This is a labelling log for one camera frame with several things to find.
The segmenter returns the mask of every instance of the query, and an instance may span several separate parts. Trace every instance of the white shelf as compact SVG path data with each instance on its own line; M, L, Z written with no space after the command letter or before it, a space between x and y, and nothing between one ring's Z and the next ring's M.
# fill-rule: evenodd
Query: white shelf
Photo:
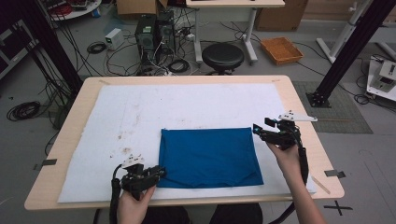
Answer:
M77 10L77 11L73 10L70 14L68 14L66 16L51 15L51 17L55 21L70 20L70 19L80 17L80 16L83 16L85 14L88 14L88 13L94 11L96 8L98 8L100 6L101 3L102 3L102 0L96 0L94 2L89 2L86 10Z

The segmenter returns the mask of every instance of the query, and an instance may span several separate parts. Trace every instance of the cardboard box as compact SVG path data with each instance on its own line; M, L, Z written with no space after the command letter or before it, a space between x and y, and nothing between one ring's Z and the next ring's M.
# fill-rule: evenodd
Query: cardboard box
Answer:
M303 19L305 20L325 20L325 21L349 21L354 11L356 0L309 0ZM396 21L396 8L394 8L384 22Z
M141 14L157 14L168 0L117 0L117 11L123 19L136 19Z
M308 0L284 0L284 7L265 7L255 21L258 31L296 31Z

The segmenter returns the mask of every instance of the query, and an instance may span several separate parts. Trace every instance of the cable bundle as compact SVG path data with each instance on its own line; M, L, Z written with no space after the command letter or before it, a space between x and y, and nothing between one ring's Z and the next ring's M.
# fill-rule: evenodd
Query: cable bundle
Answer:
M36 118L40 106L41 104L38 101L16 105L7 112L7 119L17 121L20 119Z

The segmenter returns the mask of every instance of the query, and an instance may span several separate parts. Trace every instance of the black tape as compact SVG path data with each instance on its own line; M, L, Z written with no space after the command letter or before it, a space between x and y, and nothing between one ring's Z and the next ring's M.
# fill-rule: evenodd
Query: black tape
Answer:
M33 167L34 170L40 171L41 168L43 168L43 166L45 165L55 165L56 164L56 159L53 160L44 160L43 162L41 162L41 165L36 164L35 167Z
M43 163L41 163L41 166L45 166L45 165L55 165L56 164L56 159L53 160L44 160Z
M338 172L337 170L330 170L330 171L325 171L324 173L326 174L326 176L337 176L339 179L346 177L344 171Z
M340 205L338 204L337 201L335 201L335 206L332 206L332 205L324 205L323 207L324 207L324 208L337 209L337 210L338 210L338 214L340 214L340 216L343 215L343 212L341 211L342 209L344 209L344 210L353 210L353 208L351 208L351 207L340 206Z

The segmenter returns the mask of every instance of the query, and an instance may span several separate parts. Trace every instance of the human hand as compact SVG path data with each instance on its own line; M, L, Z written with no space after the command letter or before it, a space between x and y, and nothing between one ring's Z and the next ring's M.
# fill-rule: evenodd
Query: human hand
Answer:
M287 181L295 176L301 178L300 158L297 145L285 150L271 143L267 143L267 146L274 153L277 164Z
M119 201L119 223L141 224L146 216L149 200L154 194L155 186L149 188L146 193L140 194L140 201L136 200L131 193L124 191Z

